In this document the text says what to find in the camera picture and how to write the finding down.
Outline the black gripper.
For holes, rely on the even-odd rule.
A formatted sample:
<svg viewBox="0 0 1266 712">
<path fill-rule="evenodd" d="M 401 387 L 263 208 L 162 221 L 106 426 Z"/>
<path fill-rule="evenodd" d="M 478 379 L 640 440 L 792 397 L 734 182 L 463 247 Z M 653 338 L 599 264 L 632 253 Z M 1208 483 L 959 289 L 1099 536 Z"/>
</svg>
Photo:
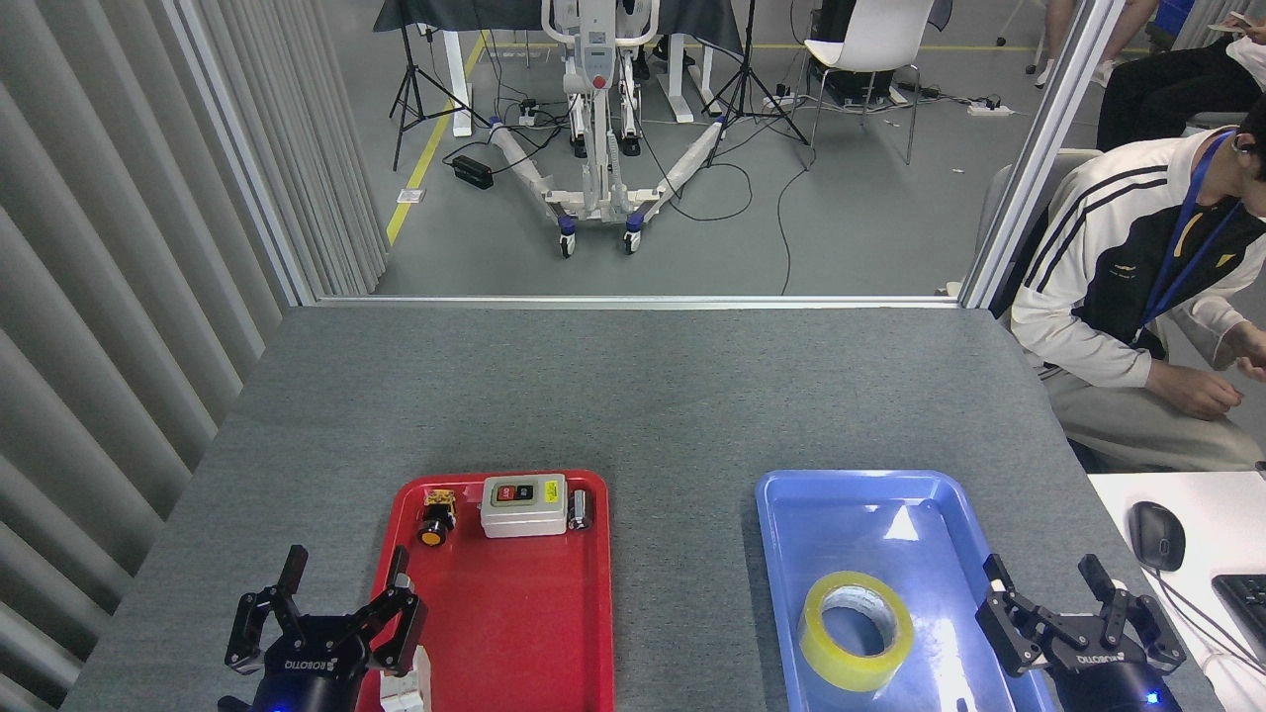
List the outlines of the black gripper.
<svg viewBox="0 0 1266 712">
<path fill-rule="evenodd" d="M 353 711 L 368 668 L 403 677 L 414 666 L 428 609 L 406 576 L 406 547 L 392 549 L 384 590 L 353 616 L 300 616 L 294 595 L 308 557 L 303 545 L 291 545 L 276 584 L 235 606 L 227 666 L 263 671 L 252 702 L 235 699 L 235 711 Z M 282 635 L 261 652 L 270 616 Z"/>
<path fill-rule="evenodd" d="M 985 559 L 984 571 L 989 590 L 975 618 L 1008 677 L 1047 668 L 1063 711 L 1180 709 L 1162 677 L 1188 659 L 1172 626 L 1153 595 L 1127 590 L 1096 555 L 1079 563 L 1101 604 L 1096 616 L 1058 616 L 1017 594 L 996 554 Z"/>
</svg>

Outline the person's right hand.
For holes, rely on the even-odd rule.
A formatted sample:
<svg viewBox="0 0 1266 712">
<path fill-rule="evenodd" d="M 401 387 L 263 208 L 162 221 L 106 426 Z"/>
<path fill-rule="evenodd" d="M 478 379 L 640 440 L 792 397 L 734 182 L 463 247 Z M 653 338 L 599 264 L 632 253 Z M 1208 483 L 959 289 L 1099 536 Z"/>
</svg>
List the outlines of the person's right hand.
<svg viewBox="0 0 1266 712">
<path fill-rule="evenodd" d="M 1212 371 L 1153 360 L 1144 388 L 1185 416 L 1215 422 L 1243 402 L 1243 393 Z"/>
</svg>

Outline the person's left hand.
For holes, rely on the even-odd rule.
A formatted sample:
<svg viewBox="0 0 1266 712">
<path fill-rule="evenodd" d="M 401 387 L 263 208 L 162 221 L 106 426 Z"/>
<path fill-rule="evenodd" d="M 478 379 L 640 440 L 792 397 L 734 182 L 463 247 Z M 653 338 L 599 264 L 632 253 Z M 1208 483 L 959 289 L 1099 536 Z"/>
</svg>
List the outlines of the person's left hand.
<svg viewBox="0 0 1266 712">
<path fill-rule="evenodd" d="M 1222 338 L 1233 353 L 1239 372 L 1253 380 L 1265 383 L 1266 334 L 1252 321 L 1239 321 Z"/>
</svg>

